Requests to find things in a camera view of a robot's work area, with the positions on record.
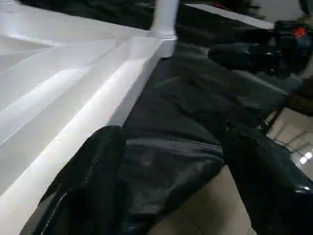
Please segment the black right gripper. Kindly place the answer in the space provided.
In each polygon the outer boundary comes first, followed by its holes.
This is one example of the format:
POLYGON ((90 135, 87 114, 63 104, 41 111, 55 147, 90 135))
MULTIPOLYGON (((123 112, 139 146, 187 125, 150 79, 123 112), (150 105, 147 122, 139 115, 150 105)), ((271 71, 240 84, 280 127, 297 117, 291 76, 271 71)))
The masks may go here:
POLYGON ((275 48, 276 56, 271 66, 269 47, 253 43, 215 45, 208 59, 229 70, 267 71, 267 75, 278 79, 301 75, 313 54, 313 28, 301 21, 278 20, 267 33, 267 44, 275 48))

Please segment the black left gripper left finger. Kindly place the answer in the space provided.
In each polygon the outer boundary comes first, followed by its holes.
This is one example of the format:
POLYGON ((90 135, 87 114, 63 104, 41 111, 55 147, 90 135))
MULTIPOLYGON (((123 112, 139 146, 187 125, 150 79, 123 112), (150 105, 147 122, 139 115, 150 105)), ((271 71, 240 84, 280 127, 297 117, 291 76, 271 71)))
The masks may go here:
POLYGON ((108 234, 125 147, 120 126, 94 132, 56 175, 20 233, 108 234))

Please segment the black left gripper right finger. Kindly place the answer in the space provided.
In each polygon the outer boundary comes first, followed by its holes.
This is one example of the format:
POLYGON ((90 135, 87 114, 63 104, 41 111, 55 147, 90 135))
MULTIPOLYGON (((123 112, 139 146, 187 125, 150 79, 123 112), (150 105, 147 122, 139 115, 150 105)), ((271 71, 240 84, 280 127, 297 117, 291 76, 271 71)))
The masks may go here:
POLYGON ((223 133, 225 162, 258 235, 311 235, 313 182, 287 148, 255 129, 223 133))

